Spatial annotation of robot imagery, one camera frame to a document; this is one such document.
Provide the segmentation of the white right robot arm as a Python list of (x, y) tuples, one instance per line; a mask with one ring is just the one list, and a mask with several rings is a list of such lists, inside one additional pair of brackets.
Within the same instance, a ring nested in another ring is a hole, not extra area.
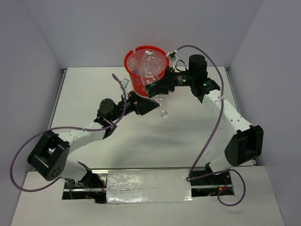
[(146, 85), (149, 96), (168, 94), (175, 87), (189, 86), (192, 94), (218, 117), (218, 123), (227, 128), (230, 141), (216, 159), (205, 165), (204, 177), (207, 183), (215, 184), (221, 172), (237, 167), (261, 155), (263, 129), (254, 126), (231, 105), (223, 95), (223, 85), (218, 85), (208, 77), (207, 62), (203, 55), (189, 57), (189, 66), (183, 72), (167, 68), (157, 82)]

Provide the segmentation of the green label plastic bottle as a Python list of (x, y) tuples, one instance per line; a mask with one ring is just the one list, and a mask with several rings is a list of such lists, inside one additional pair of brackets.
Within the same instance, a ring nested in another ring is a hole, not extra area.
[[(148, 84), (154, 83), (159, 81), (159, 76), (155, 75), (154, 72), (151, 71), (147, 74), (147, 76), (141, 77), (143, 85), (146, 86)], [(150, 100), (156, 101), (159, 103), (159, 107), (157, 108), (160, 116), (162, 119), (167, 119), (168, 118), (168, 112), (167, 112), (167, 101), (166, 98), (161, 94), (161, 95), (156, 95), (153, 97), (149, 97)]]

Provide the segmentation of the clear bottle white cap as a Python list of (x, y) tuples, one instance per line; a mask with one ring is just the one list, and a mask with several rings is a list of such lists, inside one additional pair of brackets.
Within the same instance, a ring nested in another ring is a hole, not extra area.
[(147, 74), (150, 72), (149, 53), (150, 51), (146, 50), (140, 59), (139, 70), (141, 77), (147, 76)]

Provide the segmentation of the aluminium rail frame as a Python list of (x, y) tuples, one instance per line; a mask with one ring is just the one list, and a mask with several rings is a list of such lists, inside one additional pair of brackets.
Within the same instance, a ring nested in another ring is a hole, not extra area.
[(54, 119), (55, 112), (56, 112), (56, 108), (57, 108), (57, 104), (58, 104), (58, 101), (59, 101), (59, 98), (60, 98), (60, 94), (61, 94), (61, 91), (62, 91), (62, 88), (63, 88), (64, 80), (65, 80), (68, 69), (64, 68), (64, 69), (62, 69), (62, 71), (63, 71), (63, 73), (62, 73), (60, 83), (59, 83), (59, 87), (58, 87), (58, 90), (57, 90), (57, 93), (56, 93), (56, 96), (55, 96), (55, 102), (54, 102), (54, 106), (53, 106), (53, 109), (52, 109), (52, 112), (51, 112), (51, 115), (50, 115), (50, 120), (49, 120), (49, 123), (48, 123), (48, 129), (50, 129), (51, 126), (52, 126), (53, 119)]

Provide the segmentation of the silver foil covered panel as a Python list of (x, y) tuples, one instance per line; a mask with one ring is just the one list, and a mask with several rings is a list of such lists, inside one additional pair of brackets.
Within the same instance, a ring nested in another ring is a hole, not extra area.
[(192, 201), (188, 169), (110, 170), (106, 201), (114, 204)]

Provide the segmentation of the red mesh plastic bin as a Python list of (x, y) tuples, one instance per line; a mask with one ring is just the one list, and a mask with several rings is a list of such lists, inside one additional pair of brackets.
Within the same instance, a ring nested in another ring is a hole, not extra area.
[(134, 91), (142, 97), (148, 97), (145, 87), (159, 81), (168, 66), (165, 51), (155, 46), (139, 46), (128, 52), (124, 59)]

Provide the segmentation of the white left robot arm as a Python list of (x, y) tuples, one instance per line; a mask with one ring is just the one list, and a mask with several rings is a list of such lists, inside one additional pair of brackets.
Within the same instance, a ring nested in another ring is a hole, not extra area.
[(132, 112), (145, 115), (158, 107), (159, 103), (156, 101), (140, 97), (133, 91), (126, 96), (122, 95), (117, 104), (106, 98), (101, 101), (96, 118), (86, 127), (58, 134), (53, 130), (43, 133), (27, 162), (46, 181), (64, 178), (74, 180), (80, 187), (88, 187), (92, 183), (92, 170), (80, 161), (68, 160), (68, 155), (92, 142), (109, 137), (121, 117)]

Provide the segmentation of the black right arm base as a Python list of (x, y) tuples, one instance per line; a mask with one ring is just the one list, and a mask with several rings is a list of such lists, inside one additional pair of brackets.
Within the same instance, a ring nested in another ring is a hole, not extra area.
[(219, 188), (219, 187), (227, 187), (232, 184), (229, 172), (214, 174), (211, 176), (207, 176), (207, 177), (195, 179), (195, 180), (190, 180), (190, 179), (186, 178), (186, 180), (188, 182), (190, 182), (191, 186), (201, 186), (201, 187), (213, 186), (213, 187)]

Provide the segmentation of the blue label plastic bottle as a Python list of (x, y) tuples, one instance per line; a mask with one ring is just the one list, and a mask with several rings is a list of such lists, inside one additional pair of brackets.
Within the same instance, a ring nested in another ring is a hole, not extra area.
[(140, 75), (139, 62), (137, 59), (135, 59), (135, 58), (129, 59), (127, 66), (128, 66), (128, 69), (130, 70), (130, 72), (132, 72), (133, 74), (136, 74), (138, 76)]

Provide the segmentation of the clear wide-mouth plastic jar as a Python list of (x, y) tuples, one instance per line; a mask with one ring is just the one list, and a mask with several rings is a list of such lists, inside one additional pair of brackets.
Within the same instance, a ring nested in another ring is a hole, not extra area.
[(145, 52), (146, 65), (154, 72), (155, 75), (161, 74), (165, 70), (165, 61), (160, 58), (155, 52)]

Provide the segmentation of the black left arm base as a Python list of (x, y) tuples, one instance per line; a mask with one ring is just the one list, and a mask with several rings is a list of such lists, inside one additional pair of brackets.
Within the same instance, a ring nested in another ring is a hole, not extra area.
[(62, 200), (93, 200), (106, 204), (107, 174), (93, 173), (86, 180), (67, 179), (64, 184)]

